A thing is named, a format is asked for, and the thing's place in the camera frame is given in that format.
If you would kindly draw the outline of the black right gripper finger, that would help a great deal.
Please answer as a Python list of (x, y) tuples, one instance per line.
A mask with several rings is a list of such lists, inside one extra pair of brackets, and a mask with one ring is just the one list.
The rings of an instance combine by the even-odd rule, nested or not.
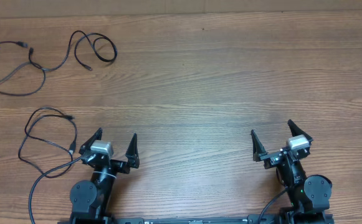
[(252, 137), (253, 143), (253, 161), (259, 162), (262, 160), (262, 157), (267, 155), (267, 151), (265, 150), (265, 147), (262, 145), (262, 143), (259, 141), (259, 138), (257, 137), (253, 129), (251, 130), (250, 135)]
[(291, 119), (288, 120), (287, 124), (290, 128), (290, 132), (292, 133), (293, 137), (296, 137), (299, 135), (304, 135), (309, 143), (311, 143), (313, 141), (313, 138), (309, 134), (307, 134), (305, 131), (300, 129)]

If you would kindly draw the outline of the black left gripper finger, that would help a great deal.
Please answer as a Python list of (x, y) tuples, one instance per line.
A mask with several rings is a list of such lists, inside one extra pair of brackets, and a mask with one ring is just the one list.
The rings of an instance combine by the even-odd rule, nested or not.
[(102, 128), (98, 128), (97, 131), (96, 131), (87, 141), (85, 141), (85, 142), (80, 146), (79, 154), (84, 154), (86, 151), (90, 151), (92, 144), (93, 144), (96, 140), (101, 140), (101, 138), (102, 138), (102, 133), (103, 133), (103, 129), (102, 129)]
[(135, 169), (138, 169), (140, 166), (137, 141), (138, 141), (137, 133), (134, 133), (125, 154), (128, 166)]

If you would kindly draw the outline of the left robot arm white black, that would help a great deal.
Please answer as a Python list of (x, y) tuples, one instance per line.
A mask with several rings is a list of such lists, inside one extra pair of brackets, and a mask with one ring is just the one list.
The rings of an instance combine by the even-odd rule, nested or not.
[(91, 179), (77, 182), (70, 190), (72, 213), (69, 223), (116, 223), (107, 212), (117, 174), (129, 174), (140, 166), (137, 148), (137, 134), (134, 134), (128, 149), (126, 161), (113, 159), (110, 141), (102, 140), (103, 129), (98, 129), (79, 149), (81, 161), (93, 168)]

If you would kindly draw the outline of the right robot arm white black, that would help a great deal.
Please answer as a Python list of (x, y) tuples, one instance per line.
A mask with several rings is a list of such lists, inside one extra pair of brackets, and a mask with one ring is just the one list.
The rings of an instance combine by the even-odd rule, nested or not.
[[(253, 161), (264, 163), (265, 169), (275, 168), (278, 181), (284, 189), (277, 194), (254, 218), (252, 223), (334, 223), (333, 215), (325, 213), (330, 208), (333, 184), (324, 175), (306, 175), (301, 160), (310, 155), (313, 138), (300, 129), (291, 119), (287, 122), (292, 137), (285, 147), (269, 154), (251, 131)], [(266, 215), (269, 207), (283, 194), (287, 194), (291, 206), (281, 208), (276, 215)]]

